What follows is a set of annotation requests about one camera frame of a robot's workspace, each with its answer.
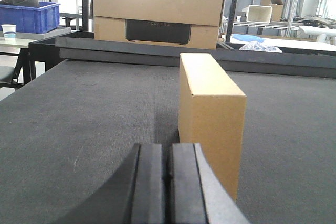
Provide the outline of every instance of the metal shelf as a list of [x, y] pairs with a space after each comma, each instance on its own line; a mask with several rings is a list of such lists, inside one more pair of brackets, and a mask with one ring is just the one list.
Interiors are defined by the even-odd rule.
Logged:
[[[222, 22], [222, 28], [221, 28], [221, 33], [225, 31], [225, 26], [227, 25], [227, 20]], [[277, 30], [288, 30], [288, 25], [287, 24], [261, 24], [261, 23], [254, 23], [254, 22], [239, 22], [239, 21], [234, 21], [233, 22], [234, 26], [242, 26], [242, 27], [256, 27], [256, 28], [270, 28], [270, 29], [277, 29]], [[291, 31], [298, 31], [299, 27], [298, 26], [290, 26]]]

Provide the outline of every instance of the workbench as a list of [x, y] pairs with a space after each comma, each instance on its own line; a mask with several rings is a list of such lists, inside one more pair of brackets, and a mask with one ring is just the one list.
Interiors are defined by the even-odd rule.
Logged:
[[[237, 205], [251, 223], [336, 219], [336, 80], [229, 72], [246, 93]], [[134, 143], [178, 142], [177, 67], [65, 60], [0, 102], [0, 222], [51, 223]]]

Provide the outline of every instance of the cardboard box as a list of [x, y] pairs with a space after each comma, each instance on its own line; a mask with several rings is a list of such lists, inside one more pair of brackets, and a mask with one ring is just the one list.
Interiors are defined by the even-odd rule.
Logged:
[[215, 49], [224, 0], [93, 0], [94, 38]]
[[272, 7], [272, 21], [280, 21], [282, 17], [282, 9], [284, 3], [282, 0], [261, 0], [260, 5]]
[[261, 5], [249, 5], [243, 9], [246, 12], [247, 22], [269, 24], [271, 22], [272, 7]]
[[237, 198], [246, 96], [210, 54], [181, 54], [178, 129], [200, 143], [232, 199]]

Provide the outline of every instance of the floor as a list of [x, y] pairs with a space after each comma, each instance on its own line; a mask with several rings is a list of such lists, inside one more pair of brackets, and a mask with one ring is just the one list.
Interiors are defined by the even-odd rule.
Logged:
[[[12, 66], [14, 67], [16, 64], [17, 57], [16, 56], [8, 56], [8, 55], [0, 55], [0, 65], [3, 66]], [[40, 76], [45, 72], [44, 62], [36, 62], [36, 76]], [[23, 82], [22, 71], [19, 76], [19, 82]], [[14, 93], [15, 89], [12, 88], [0, 88], [0, 101], [10, 94]]]

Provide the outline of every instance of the ecoflow box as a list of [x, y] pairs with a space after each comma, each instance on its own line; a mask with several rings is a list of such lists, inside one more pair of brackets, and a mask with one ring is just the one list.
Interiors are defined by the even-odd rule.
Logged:
[[215, 49], [224, 0], [93, 0], [94, 38]]

